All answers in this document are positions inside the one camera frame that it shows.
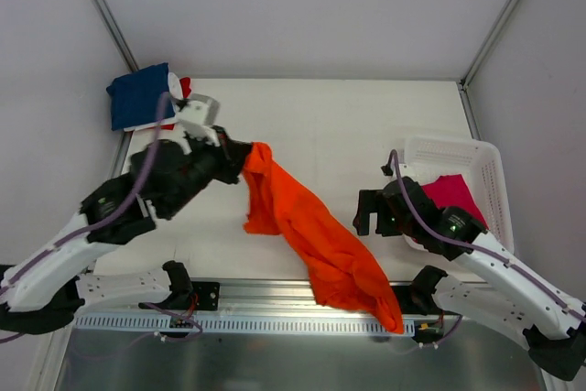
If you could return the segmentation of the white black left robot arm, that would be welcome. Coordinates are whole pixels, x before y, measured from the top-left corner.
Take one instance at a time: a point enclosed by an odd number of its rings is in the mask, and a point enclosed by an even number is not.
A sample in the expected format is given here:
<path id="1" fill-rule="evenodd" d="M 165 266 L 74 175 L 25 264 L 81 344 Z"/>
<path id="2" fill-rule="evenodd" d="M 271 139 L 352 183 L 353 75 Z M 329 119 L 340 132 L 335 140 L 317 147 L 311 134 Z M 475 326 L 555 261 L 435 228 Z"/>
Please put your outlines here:
<path id="1" fill-rule="evenodd" d="M 186 130 L 187 144 L 159 139 L 134 153 L 126 173 L 87 196 L 57 237 L 15 266 L 1 268 L 1 329 L 12 339 L 60 330 L 98 309 L 138 306 L 180 309 L 193 285 L 186 267 L 170 260 L 143 273 L 96 276 L 100 257 L 171 220 L 212 181 L 238 183 L 249 143 L 217 125 L 205 135 Z"/>

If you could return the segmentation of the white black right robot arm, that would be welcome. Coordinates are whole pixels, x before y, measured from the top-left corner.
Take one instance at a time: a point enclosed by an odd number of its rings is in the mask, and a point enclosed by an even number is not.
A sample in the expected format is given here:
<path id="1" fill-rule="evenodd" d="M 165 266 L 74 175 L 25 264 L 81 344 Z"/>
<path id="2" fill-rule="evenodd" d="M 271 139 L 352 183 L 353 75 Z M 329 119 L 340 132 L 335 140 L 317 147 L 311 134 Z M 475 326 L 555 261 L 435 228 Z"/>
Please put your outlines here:
<path id="1" fill-rule="evenodd" d="M 480 277 L 489 289 L 467 286 L 435 266 L 424 266 L 409 285 L 411 306 L 423 314 L 453 312 L 499 332 L 527 351 L 543 371 L 572 381 L 585 365 L 585 304 L 562 292 L 511 254 L 464 209 L 440 208 L 409 177 L 381 190 L 360 190 L 353 226 L 403 235 L 424 250 Z"/>

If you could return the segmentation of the orange t shirt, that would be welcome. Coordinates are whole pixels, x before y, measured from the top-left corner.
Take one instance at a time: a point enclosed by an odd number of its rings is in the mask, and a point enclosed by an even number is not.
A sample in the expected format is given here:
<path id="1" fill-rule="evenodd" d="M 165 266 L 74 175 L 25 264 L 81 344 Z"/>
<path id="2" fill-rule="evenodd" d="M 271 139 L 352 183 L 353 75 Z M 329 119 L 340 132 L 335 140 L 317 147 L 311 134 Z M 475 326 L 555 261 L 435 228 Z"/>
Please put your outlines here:
<path id="1" fill-rule="evenodd" d="M 252 144 L 242 174 L 249 191 L 244 230 L 283 236 L 305 264 L 317 304 L 367 312 L 385 330 L 404 332 L 396 295 L 372 253 L 274 160 L 268 144 Z"/>

